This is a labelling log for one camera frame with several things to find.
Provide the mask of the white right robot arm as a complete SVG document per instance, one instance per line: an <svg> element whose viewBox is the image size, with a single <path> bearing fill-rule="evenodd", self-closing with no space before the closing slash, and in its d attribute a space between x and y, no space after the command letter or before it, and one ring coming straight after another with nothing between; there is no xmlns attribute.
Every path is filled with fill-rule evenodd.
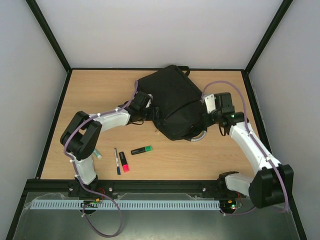
<svg viewBox="0 0 320 240"><path fill-rule="evenodd" d="M201 97L207 115L218 125L222 136L230 136L252 166L254 177L239 172L229 173L218 183L218 191L229 196L238 192L248 196L253 205L262 209L283 204L280 212L289 209L293 187L293 169L283 165L264 146L247 118L247 112L236 112L229 92L205 94Z"/></svg>

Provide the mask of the black student backpack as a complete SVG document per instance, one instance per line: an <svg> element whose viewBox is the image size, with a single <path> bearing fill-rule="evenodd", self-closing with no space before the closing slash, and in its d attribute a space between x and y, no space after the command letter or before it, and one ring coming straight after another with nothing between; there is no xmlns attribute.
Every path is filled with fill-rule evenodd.
<svg viewBox="0 0 320 240"><path fill-rule="evenodd" d="M152 95L152 122L169 140L198 142L207 134L201 90L189 79L188 67L169 65L139 79L138 90Z"/></svg>

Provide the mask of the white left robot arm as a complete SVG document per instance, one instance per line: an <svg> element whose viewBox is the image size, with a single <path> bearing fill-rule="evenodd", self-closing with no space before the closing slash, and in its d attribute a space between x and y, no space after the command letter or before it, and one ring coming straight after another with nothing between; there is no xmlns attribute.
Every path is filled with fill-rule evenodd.
<svg viewBox="0 0 320 240"><path fill-rule="evenodd" d="M111 111L95 114L78 111L74 115L60 137L60 143L64 154L70 157L79 182L88 186L98 179L92 154L100 133L147 120L154 111L152 101L152 94L138 91L125 104Z"/></svg>

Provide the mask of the green black highlighter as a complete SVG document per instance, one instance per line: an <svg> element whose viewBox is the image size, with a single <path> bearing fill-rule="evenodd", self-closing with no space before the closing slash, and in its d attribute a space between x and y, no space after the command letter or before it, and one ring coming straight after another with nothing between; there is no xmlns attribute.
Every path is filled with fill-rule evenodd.
<svg viewBox="0 0 320 240"><path fill-rule="evenodd" d="M137 155L137 154L146 153L146 152L149 152L152 150L153 150L152 146L149 145L149 146L144 146L144 147L140 147L140 148L131 150L130 153L131 153L131 155Z"/></svg>

